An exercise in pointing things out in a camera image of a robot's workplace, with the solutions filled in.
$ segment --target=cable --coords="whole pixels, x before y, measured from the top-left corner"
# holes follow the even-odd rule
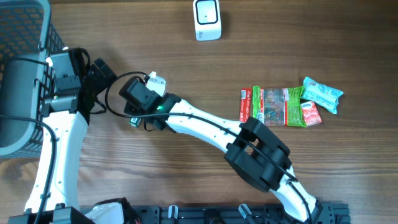
[[[311,217],[310,207],[308,207],[308,202],[306,201],[304,196],[299,192],[299,190],[297,190],[297,188],[294,187],[293,183],[291,182],[291,179],[289,179],[287,181],[287,183],[293,188],[293,190],[298,194],[298,196],[303,201],[303,204],[304,204],[305,209],[307,210],[307,214],[308,214],[308,224],[312,224],[312,217]]]
[[[33,62],[33,63],[37,63],[40,65],[49,65],[47,62],[41,62],[38,60],[33,60],[33,59],[29,59],[29,58],[19,58],[19,57],[14,57],[14,58],[10,58],[8,61],[13,61],[13,60],[22,60],[22,61],[26,61],[26,62]]]
[[[119,76],[115,80],[115,82],[117,80],[119,80],[120,78],[125,77],[126,75],[132,75],[132,74],[145,74],[145,73],[144,72],[128,72],[128,73],[125,73],[125,74]],[[163,117],[163,116],[187,116],[187,117],[190,117],[190,118],[198,119],[200,121],[204,121],[204,122],[206,122],[208,124],[211,124],[211,125],[213,125],[213,126],[215,126],[217,128],[220,128],[222,131],[224,131],[224,132],[236,137],[241,142],[243,142],[243,143],[247,144],[248,146],[250,146],[251,148],[253,148],[253,150],[255,150],[256,152],[258,152],[258,154],[260,154],[262,157],[264,157],[267,160],[267,162],[271,163],[273,166],[275,166],[277,169],[279,169],[281,172],[283,172],[285,175],[287,175],[290,179],[292,179],[292,181],[294,181],[294,182],[298,182],[299,181],[295,176],[293,176],[292,174],[287,172],[283,167],[281,167],[276,162],[274,162],[269,156],[267,156],[264,153],[262,153],[255,145],[253,145],[249,141],[243,139],[241,136],[239,136],[238,134],[230,131],[229,129],[224,128],[221,125],[219,125],[219,124],[217,124],[217,123],[215,123],[213,121],[210,121],[208,119],[205,119],[205,118],[202,118],[202,117],[199,117],[199,116],[195,116],[195,115],[192,115],[192,114],[186,114],[186,113],[159,113],[159,114],[145,114],[145,115],[127,115],[127,114],[121,114],[121,113],[115,112],[114,110],[112,110],[112,108],[109,107],[109,103],[108,103],[108,93],[109,93],[109,90],[111,89],[113,83],[110,84],[110,86],[106,89],[106,93],[105,93],[105,105],[106,105],[107,109],[112,114],[115,114],[116,116],[120,116],[122,118],[153,118],[153,117]]]
[[[103,114],[103,113],[106,113],[106,106],[102,102],[100,102],[100,100],[98,100],[97,97],[95,99],[95,103],[100,105],[100,107],[102,107],[103,110],[100,110],[100,111],[97,111],[97,112],[90,112],[90,114]]]
[[[49,165],[49,171],[47,172],[47,177],[45,179],[45,185],[44,185],[44,190],[43,190],[43,195],[42,195],[42,200],[40,202],[39,210],[37,211],[36,214],[36,219],[35,219],[35,224],[38,224],[40,221],[40,216],[43,212],[44,205],[47,201],[48,198],[48,193],[49,193],[49,188],[50,188],[50,180],[52,176],[52,172],[54,169],[54,161],[55,161],[55,153],[57,151],[57,137],[55,135],[54,130],[47,124],[37,121],[36,119],[32,118],[22,118],[22,117],[15,117],[15,116],[7,116],[7,115],[2,115],[0,114],[0,118],[4,119],[11,119],[11,120],[16,120],[16,121],[28,121],[28,122],[33,122],[36,124],[39,124],[43,126],[45,129],[47,129],[51,135],[51,143],[52,143],[52,151],[51,151],[51,158],[50,158],[50,165]]]

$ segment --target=light blue candy wrapper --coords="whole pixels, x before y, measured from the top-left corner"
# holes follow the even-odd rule
[[[341,90],[319,84],[310,77],[305,77],[304,92],[301,95],[301,99],[312,100],[331,113],[337,114],[338,98],[342,94],[343,91]]]

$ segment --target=gray basket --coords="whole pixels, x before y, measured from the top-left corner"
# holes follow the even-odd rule
[[[0,114],[42,120],[40,109],[52,87],[52,68],[25,61],[44,62],[64,43],[51,23],[46,0],[0,0]],[[26,121],[0,119],[0,157],[37,157],[43,129]]]

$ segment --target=wooden surface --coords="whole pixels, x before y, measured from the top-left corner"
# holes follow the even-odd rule
[[[295,87],[309,76],[343,90],[338,115],[318,106],[322,124],[271,130],[310,194],[348,203],[353,223],[397,223],[398,5],[355,2],[223,1],[223,35],[211,42],[195,40],[191,1],[54,4],[52,17],[70,47],[118,74],[156,71],[169,92],[223,118],[238,118],[243,87]],[[119,110],[125,81],[109,97]],[[0,222],[22,214],[37,165],[1,161]],[[115,197],[132,205],[278,202],[209,144],[134,129],[110,113],[91,117],[79,172],[81,205]]]

